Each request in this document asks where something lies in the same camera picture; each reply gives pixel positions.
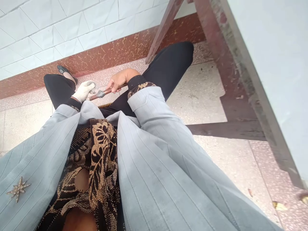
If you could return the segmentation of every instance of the dried leaf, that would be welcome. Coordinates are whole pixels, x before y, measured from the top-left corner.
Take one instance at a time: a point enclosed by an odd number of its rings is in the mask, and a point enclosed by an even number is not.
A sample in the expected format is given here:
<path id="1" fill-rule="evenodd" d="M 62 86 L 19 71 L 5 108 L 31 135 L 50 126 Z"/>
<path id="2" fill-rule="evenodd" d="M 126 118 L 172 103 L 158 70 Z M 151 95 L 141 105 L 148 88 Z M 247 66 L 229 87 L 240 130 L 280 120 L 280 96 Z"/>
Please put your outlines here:
<path id="1" fill-rule="evenodd" d="M 276 210 L 278 210 L 278 211 L 286 211 L 286 210 L 288 210 L 288 209 L 286 208 L 286 206 L 284 206 L 284 204 L 281 204 L 281 203 L 276 202 L 276 201 L 273 201 L 272 203 L 273 203 L 274 208 L 275 208 Z"/>
<path id="2" fill-rule="evenodd" d="M 308 195 L 304 195 L 301 197 L 301 201 L 305 204 L 308 205 Z"/>
<path id="3" fill-rule="evenodd" d="M 252 194 L 251 189 L 248 189 L 248 192 L 249 192 L 249 195 L 250 195 L 251 197 L 253 197 L 253 194 Z"/>

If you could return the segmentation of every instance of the metal tool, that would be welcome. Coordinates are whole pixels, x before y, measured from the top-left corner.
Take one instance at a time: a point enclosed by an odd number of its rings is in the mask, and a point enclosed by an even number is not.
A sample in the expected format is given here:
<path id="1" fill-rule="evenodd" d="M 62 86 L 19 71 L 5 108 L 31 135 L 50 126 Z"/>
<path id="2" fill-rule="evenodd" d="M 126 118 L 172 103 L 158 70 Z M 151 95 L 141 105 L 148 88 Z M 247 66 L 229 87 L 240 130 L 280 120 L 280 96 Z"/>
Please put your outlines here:
<path id="1" fill-rule="evenodd" d="M 127 86 L 127 83 L 124 83 L 123 85 L 119 86 L 118 89 L 125 87 L 125 86 Z M 90 96 L 89 100 L 92 101 L 92 100 L 97 99 L 97 98 L 103 98 L 105 95 L 107 95 L 111 92 L 111 89 L 112 88 L 106 89 L 104 91 L 99 90 L 95 95 Z"/>

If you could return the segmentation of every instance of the black flat shoe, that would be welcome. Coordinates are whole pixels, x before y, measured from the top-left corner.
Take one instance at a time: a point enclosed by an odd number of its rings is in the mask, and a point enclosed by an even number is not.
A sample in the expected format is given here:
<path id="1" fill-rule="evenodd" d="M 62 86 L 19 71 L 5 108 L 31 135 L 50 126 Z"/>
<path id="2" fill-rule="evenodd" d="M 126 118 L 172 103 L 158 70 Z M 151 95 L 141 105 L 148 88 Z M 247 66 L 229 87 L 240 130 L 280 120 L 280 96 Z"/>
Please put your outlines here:
<path id="1" fill-rule="evenodd" d="M 71 73 L 68 71 L 68 69 L 66 69 L 64 66 L 58 65 L 57 68 L 58 68 L 58 71 L 59 71 L 61 74 L 63 74 L 64 72 L 67 72 L 67 73 L 69 73 L 69 74 L 72 76 L 72 74 L 71 74 Z M 77 84 L 78 84 L 78 79 L 75 78 L 75 77 L 73 77 L 73 79 L 75 80 L 76 85 L 77 85 Z"/>

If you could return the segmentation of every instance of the black pants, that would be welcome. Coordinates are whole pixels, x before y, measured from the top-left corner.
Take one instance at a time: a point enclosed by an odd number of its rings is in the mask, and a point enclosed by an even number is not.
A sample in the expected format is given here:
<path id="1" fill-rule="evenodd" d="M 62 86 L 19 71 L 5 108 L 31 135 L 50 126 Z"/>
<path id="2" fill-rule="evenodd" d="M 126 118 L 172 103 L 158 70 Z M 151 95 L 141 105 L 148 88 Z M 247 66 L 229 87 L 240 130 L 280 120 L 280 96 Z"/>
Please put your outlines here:
<path id="1" fill-rule="evenodd" d="M 192 59 L 191 42 L 172 44 L 156 55 L 142 75 L 147 81 L 161 87 L 167 100 L 191 65 Z M 62 75 L 47 74 L 44 76 L 44 82 L 54 108 L 65 103 L 75 93 L 74 82 Z M 105 118 L 117 111 L 136 117 L 127 102 L 127 94 L 128 91 L 124 92 L 108 108 L 101 109 Z"/>

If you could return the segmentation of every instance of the star brooch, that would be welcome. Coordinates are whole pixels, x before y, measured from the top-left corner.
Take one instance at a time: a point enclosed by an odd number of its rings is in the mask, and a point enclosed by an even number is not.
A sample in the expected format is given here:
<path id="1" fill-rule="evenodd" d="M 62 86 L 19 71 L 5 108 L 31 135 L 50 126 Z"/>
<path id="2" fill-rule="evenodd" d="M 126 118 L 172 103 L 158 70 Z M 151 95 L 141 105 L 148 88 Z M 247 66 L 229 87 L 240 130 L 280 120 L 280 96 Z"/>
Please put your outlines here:
<path id="1" fill-rule="evenodd" d="M 13 194 L 11 196 L 11 198 L 13 198 L 14 196 L 16 196 L 16 203 L 19 200 L 19 195 L 20 193 L 25 193 L 24 188 L 30 186 L 31 184 L 26 184 L 27 181 L 25 181 L 24 183 L 22 183 L 22 177 L 20 177 L 20 180 L 18 182 L 18 185 L 14 185 L 14 189 L 12 191 L 7 192 L 6 194 Z"/>

